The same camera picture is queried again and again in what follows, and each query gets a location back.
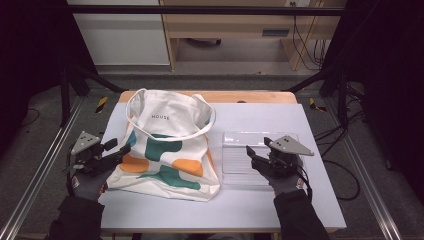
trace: canvas tote bag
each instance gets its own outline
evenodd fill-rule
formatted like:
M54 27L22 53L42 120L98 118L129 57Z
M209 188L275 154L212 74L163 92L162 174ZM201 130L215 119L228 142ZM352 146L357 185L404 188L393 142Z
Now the canvas tote bag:
M127 103L126 117L120 146L130 143L131 152L108 178L109 188L194 201L218 193L206 136L215 111L201 95L140 89Z

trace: table surface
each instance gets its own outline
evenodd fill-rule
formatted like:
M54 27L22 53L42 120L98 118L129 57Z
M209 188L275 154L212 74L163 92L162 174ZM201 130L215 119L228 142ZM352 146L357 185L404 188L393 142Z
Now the table surface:
M222 182L222 139L226 132L290 133L316 154L304 156L314 190L313 206L328 232L346 223L325 171L303 107L289 92L178 91L201 94L216 110L217 120L208 133L210 150ZM122 139L124 111L133 91L124 92L109 119L104 140ZM166 199L120 190L107 191L99 199L106 205L102 219L105 232L279 232L269 186L221 185L209 202Z

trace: white cabinet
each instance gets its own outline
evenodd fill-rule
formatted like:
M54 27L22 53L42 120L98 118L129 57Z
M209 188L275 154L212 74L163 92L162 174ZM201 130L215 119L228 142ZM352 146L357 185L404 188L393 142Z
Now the white cabinet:
M86 5L159 5L157 0L68 0ZM95 65L169 65L160 14L74 14Z

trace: bag handle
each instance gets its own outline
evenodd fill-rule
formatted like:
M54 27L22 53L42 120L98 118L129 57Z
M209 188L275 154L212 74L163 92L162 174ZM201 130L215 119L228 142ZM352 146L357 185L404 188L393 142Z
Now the bag handle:
M211 120L209 121L209 123L203 127L202 129L200 129L198 132L191 134L191 135L187 135L187 136L183 136L183 137L168 137L168 138L156 138L154 136L152 136L150 133L148 133L147 131L145 131L144 129L141 129L137 126L137 123L135 123L130 117L129 117L129 104L131 101L134 100L135 96L138 95L139 92L146 92L147 89L142 88L140 90L138 90L129 100L126 106L126 112L125 115L127 117L128 122L133 125L135 128L137 128L138 130L140 130L141 132L143 132L144 134L147 135L148 138L153 139L155 141L159 141L159 142L175 142L175 141L183 141L183 140L188 140L188 139L192 139L195 137L198 137L200 135L203 135L207 132L209 132L209 130L211 130L211 128L213 127L213 125L215 124L216 121L216 112L215 109L209 105L209 103L207 103L205 101L205 99L200 95L200 94L193 94L191 97L193 98L197 98L200 101L204 102L206 105L208 105L211 109L212 109L212 114L211 114Z

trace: black glove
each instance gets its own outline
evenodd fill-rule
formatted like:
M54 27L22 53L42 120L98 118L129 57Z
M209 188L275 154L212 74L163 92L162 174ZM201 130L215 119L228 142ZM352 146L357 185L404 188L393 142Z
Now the black glove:
M114 169L97 175L77 171L72 177L72 188L75 197L97 201L102 192L107 189L106 180L113 171Z
M302 169L300 167L303 166L303 162L300 159L300 157L298 157L297 164L299 166L297 170L300 174L302 174ZM293 174L287 178L279 178L279 179L272 178L265 175L262 175L262 176L264 176L268 180L269 182L268 184L274 189L275 196L278 196L281 193L293 192L293 191L302 189L303 187L302 179L300 179L299 176L296 174Z

